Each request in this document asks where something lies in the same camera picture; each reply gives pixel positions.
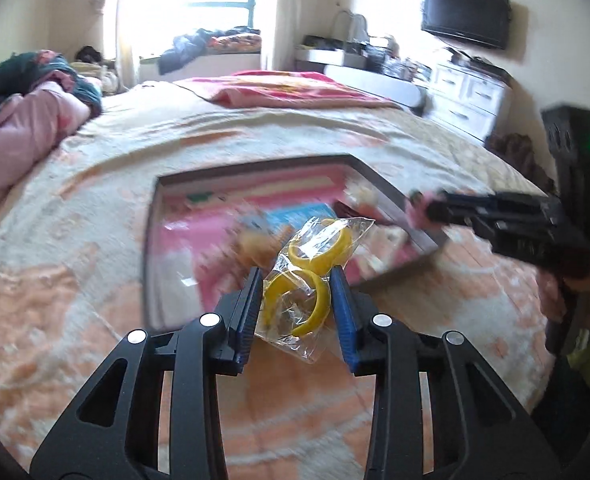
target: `dark pants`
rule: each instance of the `dark pants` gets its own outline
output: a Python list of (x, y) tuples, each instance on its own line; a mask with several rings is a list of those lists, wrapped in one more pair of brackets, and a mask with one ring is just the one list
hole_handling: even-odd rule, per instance
[(531, 416), (562, 467), (567, 466), (590, 432), (590, 388), (566, 358), (555, 362), (544, 397)]

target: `television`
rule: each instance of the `television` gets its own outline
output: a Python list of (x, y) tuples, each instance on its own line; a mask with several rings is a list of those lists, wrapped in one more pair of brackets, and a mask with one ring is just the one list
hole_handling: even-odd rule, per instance
[(505, 49), (510, 0), (424, 0), (422, 30), (488, 48)]

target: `person's hand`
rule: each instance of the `person's hand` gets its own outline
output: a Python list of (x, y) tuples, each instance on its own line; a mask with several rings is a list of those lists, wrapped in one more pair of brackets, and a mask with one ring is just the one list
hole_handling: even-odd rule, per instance
[[(558, 280), (545, 270), (538, 270), (536, 281), (540, 295), (540, 310), (542, 314), (556, 323), (562, 322), (566, 314), (566, 305), (560, 294)], [(590, 276), (584, 280), (565, 278), (564, 282), (576, 292), (590, 292)], [(590, 331), (590, 311), (584, 320), (583, 328)]]

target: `white dresser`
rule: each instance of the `white dresser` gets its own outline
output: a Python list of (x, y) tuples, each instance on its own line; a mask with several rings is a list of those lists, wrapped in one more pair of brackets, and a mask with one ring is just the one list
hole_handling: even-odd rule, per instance
[(511, 92), (501, 81), (474, 70), (439, 64), (431, 75), (424, 116), (481, 144), (504, 126)]

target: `yellow plastic bangle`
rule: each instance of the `yellow plastic bangle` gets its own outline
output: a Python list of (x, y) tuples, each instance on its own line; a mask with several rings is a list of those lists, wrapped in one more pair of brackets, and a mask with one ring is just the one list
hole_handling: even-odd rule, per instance
[[(322, 224), (331, 225), (334, 220), (324, 219)], [(293, 240), (289, 242), (289, 260), (291, 263), (304, 270), (312, 270), (318, 276), (326, 276), (334, 265), (342, 264), (339, 262), (340, 256), (351, 246), (353, 237), (351, 230), (344, 226), (340, 229), (339, 237), (336, 242), (330, 246), (326, 251), (312, 258), (301, 258), (297, 256), (297, 242)]]
[(328, 288), (328, 283), (310, 270), (298, 269), (281, 272), (269, 282), (264, 289), (262, 319), (265, 324), (269, 324), (275, 315), (275, 308), (277, 307), (279, 298), (283, 294), (297, 288), (297, 278), (293, 274), (299, 276), (309, 285), (312, 285), (315, 288), (316, 295), (315, 308), (310, 313), (309, 318), (291, 331), (291, 335), (301, 337), (318, 329), (325, 322), (331, 307), (331, 292)]

